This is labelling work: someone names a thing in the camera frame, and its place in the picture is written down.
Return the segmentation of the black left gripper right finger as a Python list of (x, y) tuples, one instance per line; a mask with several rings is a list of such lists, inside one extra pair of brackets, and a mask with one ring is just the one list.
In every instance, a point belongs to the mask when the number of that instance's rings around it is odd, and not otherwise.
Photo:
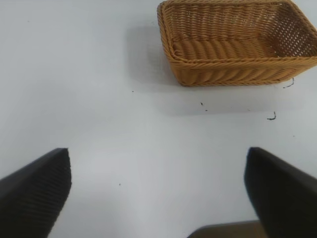
[(244, 183), (268, 237), (317, 236), (316, 178), (260, 147), (251, 147)]

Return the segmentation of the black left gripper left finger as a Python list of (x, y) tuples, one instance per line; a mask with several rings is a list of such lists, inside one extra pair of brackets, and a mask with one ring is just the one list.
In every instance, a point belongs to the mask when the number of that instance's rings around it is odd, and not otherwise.
[(56, 148), (0, 180), (0, 236), (49, 236), (71, 185), (68, 150)]

